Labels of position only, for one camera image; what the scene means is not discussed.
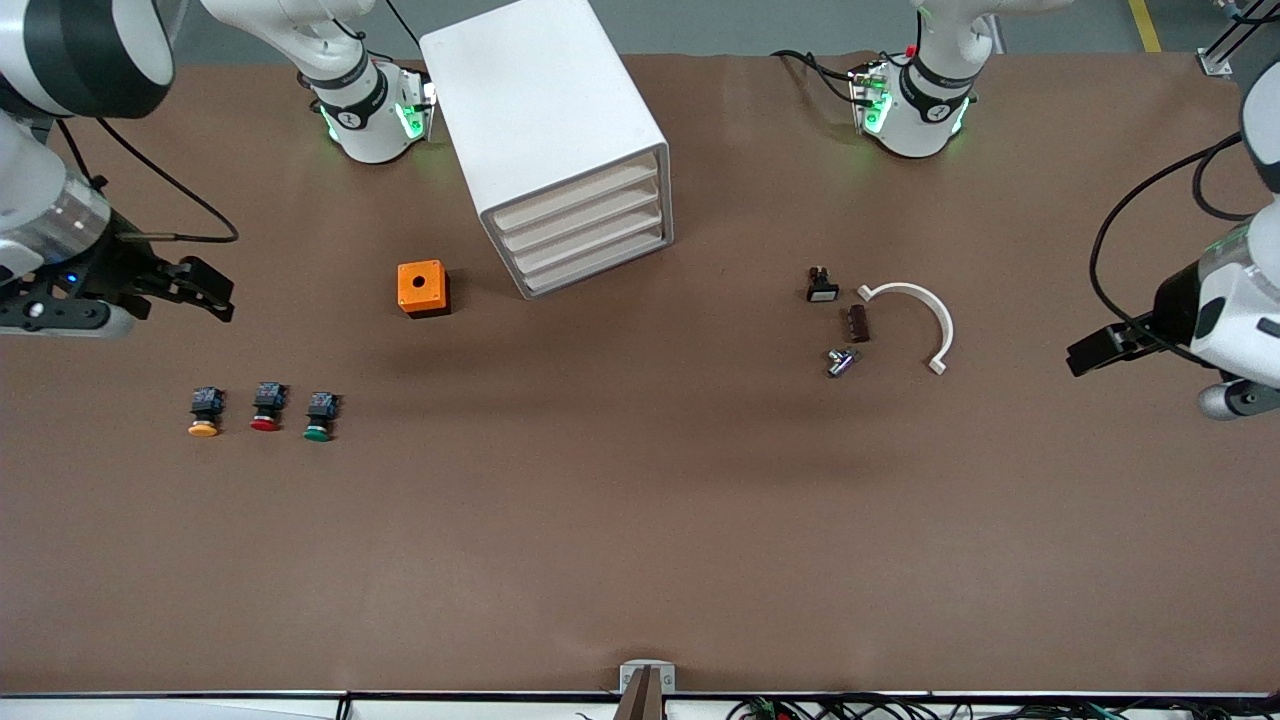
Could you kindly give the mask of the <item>white curved plastic piece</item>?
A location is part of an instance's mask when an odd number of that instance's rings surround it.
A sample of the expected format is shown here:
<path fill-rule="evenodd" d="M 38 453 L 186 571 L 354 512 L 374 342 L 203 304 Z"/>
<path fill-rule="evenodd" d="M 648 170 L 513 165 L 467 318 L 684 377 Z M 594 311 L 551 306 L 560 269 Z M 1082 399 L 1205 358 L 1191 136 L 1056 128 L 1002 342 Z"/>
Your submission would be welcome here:
<path fill-rule="evenodd" d="M 956 325 L 951 311 L 940 296 L 919 284 L 909 282 L 890 282 L 877 287 L 870 287 L 868 284 L 858 287 L 858 295 L 865 302 L 870 302 L 874 299 L 892 293 L 915 299 L 933 314 L 940 331 L 940 345 L 928 359 L 927 366 L 936 375 L 943 375 L 948 369 L 947 356 L 952 350 L 956 338 Z"/>

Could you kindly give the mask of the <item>yellow mushroom push button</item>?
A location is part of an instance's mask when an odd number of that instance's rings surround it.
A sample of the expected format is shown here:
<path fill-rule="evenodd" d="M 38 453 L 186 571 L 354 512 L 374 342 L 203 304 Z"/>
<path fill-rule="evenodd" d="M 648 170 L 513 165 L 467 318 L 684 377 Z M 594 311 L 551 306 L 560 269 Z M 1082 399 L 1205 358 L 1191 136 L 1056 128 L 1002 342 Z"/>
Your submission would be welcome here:
<path fill-rule="evenodd" d="M 197 438 L 215 437 L 220 433 L 221 415 L 225 407 L 225 393 L 214 386 L 193 391 L 189 414 L 193 416 L 188 434 Z"/>

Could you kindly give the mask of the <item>metal table edge bracket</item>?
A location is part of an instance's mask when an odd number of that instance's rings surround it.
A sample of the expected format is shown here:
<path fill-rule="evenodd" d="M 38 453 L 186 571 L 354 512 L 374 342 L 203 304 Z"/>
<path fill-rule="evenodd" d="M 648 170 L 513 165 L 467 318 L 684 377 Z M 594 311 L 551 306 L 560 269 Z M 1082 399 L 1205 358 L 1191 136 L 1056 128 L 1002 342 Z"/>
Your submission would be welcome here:
<path fill-rule="evenodd" d="M 620 701 L 612 720 L 668 720 L 666 701 L 677 689 L 676 666 L 654 659 L 620 665 Z"/>

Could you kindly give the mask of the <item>aluminium frame post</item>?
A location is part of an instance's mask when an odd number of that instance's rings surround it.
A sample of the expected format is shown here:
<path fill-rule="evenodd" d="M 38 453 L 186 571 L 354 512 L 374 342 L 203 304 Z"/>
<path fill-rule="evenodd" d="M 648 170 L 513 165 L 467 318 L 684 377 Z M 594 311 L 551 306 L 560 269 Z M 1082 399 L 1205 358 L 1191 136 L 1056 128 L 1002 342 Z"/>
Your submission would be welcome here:
<path fill-rule="evenodd" d="M 1225 29 L 1196 58 L 1208 77 L 1233 74 L 1231 58 L 1260 28 L 1280 23 L 1280 0 L 1212 0 L 1226 17 Z"/>

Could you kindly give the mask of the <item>white table edge rail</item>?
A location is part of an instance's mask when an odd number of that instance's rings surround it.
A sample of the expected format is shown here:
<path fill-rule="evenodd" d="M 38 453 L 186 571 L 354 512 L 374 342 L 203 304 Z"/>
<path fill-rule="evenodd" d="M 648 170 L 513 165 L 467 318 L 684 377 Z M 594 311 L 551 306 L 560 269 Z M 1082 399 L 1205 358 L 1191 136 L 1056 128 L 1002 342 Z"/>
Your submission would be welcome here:
<path fill-rule="evenodd" d="M 614 691 L 0 694 L 0 720 L 612 720 Z M 1268 693 L 678 691 L 668 720 L 1280 720 Z"/>

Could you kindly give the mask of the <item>orange button enclosure box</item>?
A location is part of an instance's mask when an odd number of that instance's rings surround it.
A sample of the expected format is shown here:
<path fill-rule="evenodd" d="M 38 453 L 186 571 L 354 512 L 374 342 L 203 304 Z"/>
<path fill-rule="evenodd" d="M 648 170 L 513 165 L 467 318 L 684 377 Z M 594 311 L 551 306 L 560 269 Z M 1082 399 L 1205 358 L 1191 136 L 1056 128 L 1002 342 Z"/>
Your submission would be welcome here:
<path fill-rule="evenodd" d="M 444 264 L 438 259 L 399 264 L 396 299 L 401 311 L 412 319 L 452 314 L 451 277 Z"/>

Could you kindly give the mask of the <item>red mushroom push button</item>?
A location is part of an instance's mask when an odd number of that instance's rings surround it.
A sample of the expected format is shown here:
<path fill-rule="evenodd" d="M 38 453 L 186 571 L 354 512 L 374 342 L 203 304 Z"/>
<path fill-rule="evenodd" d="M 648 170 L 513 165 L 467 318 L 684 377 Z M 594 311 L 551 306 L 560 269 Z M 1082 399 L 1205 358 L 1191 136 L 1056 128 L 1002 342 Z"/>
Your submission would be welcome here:
<path fill-rule="evenodd" d="M 250 420 L 250 428 L 260 432 L 279 430 L 287 398 L 288 387 L 280 382 L 259 383 L 253 396 L 253 415 Z"/>

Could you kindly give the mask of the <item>green mushroom push button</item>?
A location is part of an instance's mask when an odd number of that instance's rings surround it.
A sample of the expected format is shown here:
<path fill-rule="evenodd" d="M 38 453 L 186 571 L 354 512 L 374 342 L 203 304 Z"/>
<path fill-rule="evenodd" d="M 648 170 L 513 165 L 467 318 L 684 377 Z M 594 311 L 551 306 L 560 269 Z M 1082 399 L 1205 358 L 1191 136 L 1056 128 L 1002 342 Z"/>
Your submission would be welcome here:
<path fill-rule="evenodd" d="M 312 442 L 329 442 L 333 425 L 340 411 L 340 396 L 326 391 L 311 393 L 306 410 L 307 421 L 302 437 Z"/>

